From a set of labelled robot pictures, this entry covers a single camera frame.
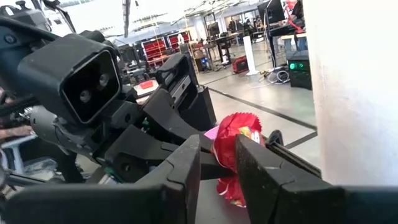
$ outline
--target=red case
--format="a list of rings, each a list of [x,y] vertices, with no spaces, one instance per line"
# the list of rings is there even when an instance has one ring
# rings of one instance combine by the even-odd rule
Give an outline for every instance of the red case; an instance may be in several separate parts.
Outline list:
[[[248,66],[248,60],[246,59],[246,56],[242,56],[237,58],[233,63],[232,63],[232,70],[235,74],[239,74],[245,71],[249,70]]]

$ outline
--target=black floor stripe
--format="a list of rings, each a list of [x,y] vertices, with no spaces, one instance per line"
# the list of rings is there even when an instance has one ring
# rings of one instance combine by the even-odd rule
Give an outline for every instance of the black floor stripe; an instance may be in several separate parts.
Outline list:
[[[227,75],[227,76],[225,76],[225,77],[223,77],[223,78],[218,78],[218,79],[216,79],[216,80],[213,80],[213,81],[211,81],[211,82],[208,82],[208,83],[205,83],[205,84],[201,84],[201,85],[209,85],[210,83],[220,81],[220,80],[222,80],[222,79],[224,79],[224,78],[228,78],[228,77],[230,77],[230,76],[232,76],[232,75]]]
[[[236,101],[238,101],[238,102],[244,103],[245,105],[252,106],[252,107],[257,108],[257,109],[259,109],[259,110],[262,110],[262,111],[264,111],[264,112],[267,112],[267,113],[273,114],[273,115],[275,115],[275,116],[278,116],[278,117],[280,117],[280,118],[286,119],[286,120],[288,120],[288,121],[291,121],[291,122],[293,122],[293,123],[295,123],[295,124],[298,124],[298,125],[301,125],[301,126],[303,126],[303,127],[312,129],[312,130],[314,130],[314,131],[317,130],[317,127],[316,127],[315,125],[308,124],[308,123],[306,123],[306,122],[304,122],[304,121],[297,120],[297,119],[295,119],[295,118],[292,118],[292,117],[290,117],[290,116],[287,116],[287,115],[285,115],[285,114],[282,114],[282,113],[280,113],[280,112],[278,112],[278,111],[274,111],[274,110],[269,109],[269,108],[266,108],[266,107],[264,107],[264,106],[260,106],[260,105],[257,105],[257,104],[255,104],[255,103],[252,103],[252,102],[249,102],[249,101],[246,101],[246,100],[237,98],[237,97],[235,97],[235,96],[231,96],[231,95],[229,95],[229,94],[223,93],[223,92],[221,92],[221,91],[215,90],[215,89],[210,88],[210,87],[209,87],[209,90],[211,90],[211,91],[213,91],[213,92],[215,92],[215,93],[221,94],[221,95],[223,95],[223,96],[226,96],[226,97],[228,97],[228,98],[230,98],[230,99],[232,99],[232,100],[236,100]]]
[[[298,146],[299,144],[303,144],[306,141],[309,141],[309,140],[311,140],[311,139],[313,139],[313,138],[315,138],[317,136],[318,136],[318,132],[315,131],[315,132],[313,132],[313,133],[311,133],[309,135],[306,135],[306,136],[304,136],[304,137],[302,137],[302,138],[300,138],[300,139],[298,139],[298,140],[286,145],[285,147],[287,149],[292,149],[292,148]]]

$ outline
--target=chip bag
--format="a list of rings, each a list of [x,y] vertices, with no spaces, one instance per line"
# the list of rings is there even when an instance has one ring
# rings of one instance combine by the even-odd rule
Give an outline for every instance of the chip bag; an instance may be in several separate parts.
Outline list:
[[[261,136],[259,118],[251,113],[235,113],[225,117],[220,126],[211,152],[218,163],[235,172],[234,177],[218,179],[217,192],[226,200],[239,207],[246,207],[235,164],[235,138],[244,134],[261,145],[265,145]]]

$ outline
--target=computer monitor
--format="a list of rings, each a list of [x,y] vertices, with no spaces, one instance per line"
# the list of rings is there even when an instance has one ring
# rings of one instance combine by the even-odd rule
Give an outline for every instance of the computer monitor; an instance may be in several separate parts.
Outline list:
[[[268,18],[269,24],[273,24],[275,22],[283,21],[286,19],[284,8],[282,7],[282,3],[280,2],[280,0],[270,0],[263,2],[262,4],[258,5],[257,8],[259,10],[259,14],[263,24],[266,24],[264,20],[265,13]]]
[[[218,22],[214,22],[208,26],[209,35],[214,36],[220,34],[220,28],[218,28]]]

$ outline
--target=green light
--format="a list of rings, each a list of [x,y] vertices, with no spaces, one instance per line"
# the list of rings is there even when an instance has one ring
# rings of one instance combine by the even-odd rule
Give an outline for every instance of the green light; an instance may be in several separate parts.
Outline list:
[[[291,64],[289,65],[289,68],[290,68],[291,70],[295,69],[295,68],[296,68],[296,64],[295,64],[295,63],[291,63]]]

